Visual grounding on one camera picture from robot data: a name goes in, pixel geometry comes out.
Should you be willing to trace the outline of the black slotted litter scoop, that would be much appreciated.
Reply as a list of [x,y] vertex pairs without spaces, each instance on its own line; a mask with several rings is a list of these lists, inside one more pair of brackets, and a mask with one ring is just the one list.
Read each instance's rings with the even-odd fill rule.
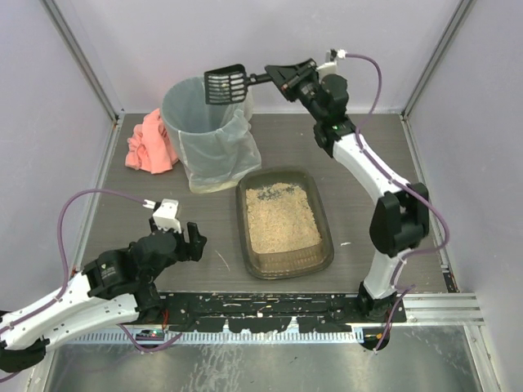
[[203,74],[207,105],[234,105],[245,101],[250,86],[271,82],[267,73],[247,74],[242,64],[206,71]]

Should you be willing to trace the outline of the dark translucent litter box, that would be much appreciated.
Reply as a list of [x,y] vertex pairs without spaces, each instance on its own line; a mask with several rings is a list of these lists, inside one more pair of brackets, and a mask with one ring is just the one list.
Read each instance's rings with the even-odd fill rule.
[[[315,217],[321,242],[293,252],[256,253],[248,232],[246,190],[275,183],[302,187]],[[302,167],[272,167],[247,174],[235,189],[239,241],[247,271],[260,279],[296,278],[326,269],[333,262],[334,246],[320,192],[312,175]]]

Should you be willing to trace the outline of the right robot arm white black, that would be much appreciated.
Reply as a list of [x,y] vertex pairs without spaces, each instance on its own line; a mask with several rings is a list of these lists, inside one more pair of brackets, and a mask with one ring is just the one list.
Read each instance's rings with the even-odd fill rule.
[[374,204],[369,236],[375,253],[360,283],[356,303],[364,318],[378,318],[396,301],[396,282],[407,253],[428,235],[428,190],[396,175],[372,151],[350,120],[348,82],[337,74],[336,61],[267,65],[265,71],[282,96],[299,101],[315,120],[317,145],[342,164],[363,186]]

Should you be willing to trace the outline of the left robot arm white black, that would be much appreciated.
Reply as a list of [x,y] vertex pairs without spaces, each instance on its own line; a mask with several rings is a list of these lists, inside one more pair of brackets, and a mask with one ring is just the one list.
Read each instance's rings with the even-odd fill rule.
[[2,371],[31,368],[65,342],[103,327],[155,320],[163,313],[155,279],[177,262],[199,261],[207,241],[194,222],[180,232],[157,229],[101,253],[64,287],[2,314]]

